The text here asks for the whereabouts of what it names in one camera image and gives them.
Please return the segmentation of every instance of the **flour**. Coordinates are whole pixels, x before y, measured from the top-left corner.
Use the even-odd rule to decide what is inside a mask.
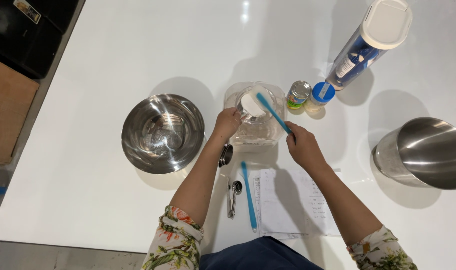
[[[255,100],[253,100],[253,97],[250,94],[243,95],[242,106],[247,113],[254,117],[261,117],[266,114],[265,111],[260,109],[260,106],[256,104]]]

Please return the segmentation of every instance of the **floral sleeve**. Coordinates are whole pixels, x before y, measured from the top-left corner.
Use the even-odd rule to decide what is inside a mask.
[[[203,228],[185,212],[167,206],[146,258],[144,270],[195,270],[200,263]]]
[[[385,226],[347,250],[362,270],[417,270],[398,239]]]

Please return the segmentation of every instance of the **tall plastic container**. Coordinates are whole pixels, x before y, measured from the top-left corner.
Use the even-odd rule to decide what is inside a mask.
[[[406,38],[412,20],[405,0],[375,0],[335,58],[326,82],[342,90],[389,49]]]

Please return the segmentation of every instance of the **stainless steel mixing bowl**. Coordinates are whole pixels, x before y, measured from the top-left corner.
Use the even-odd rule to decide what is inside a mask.
[[[373,160],[402,184],[456,189],[456,128],[431,117],[412,119],[380,140]]]
[[[204,121],[198,108],[180,95],[153,95],[126,117],[121,145],[129,162],[150,174],[183,169],[198,153]]]

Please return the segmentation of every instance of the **wooden board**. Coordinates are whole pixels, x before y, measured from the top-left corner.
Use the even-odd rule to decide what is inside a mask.
[[[0,63],[0,163],[11,162],[39,84]]]

